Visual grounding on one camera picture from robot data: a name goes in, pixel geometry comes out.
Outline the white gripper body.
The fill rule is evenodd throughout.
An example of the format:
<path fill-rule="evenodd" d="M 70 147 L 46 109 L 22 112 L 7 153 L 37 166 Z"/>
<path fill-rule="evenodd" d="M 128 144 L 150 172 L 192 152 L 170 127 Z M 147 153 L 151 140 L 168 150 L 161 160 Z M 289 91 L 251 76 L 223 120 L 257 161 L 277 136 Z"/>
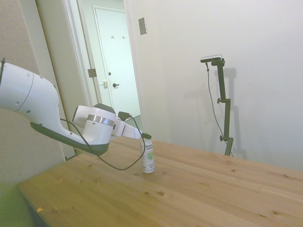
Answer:
<path fill-rule="evenodd" d="M 141 133 L 141 130 L 127 124 L 120 119 L 116 119 L 111 135 L 116 137 L 140 139 Z"/>

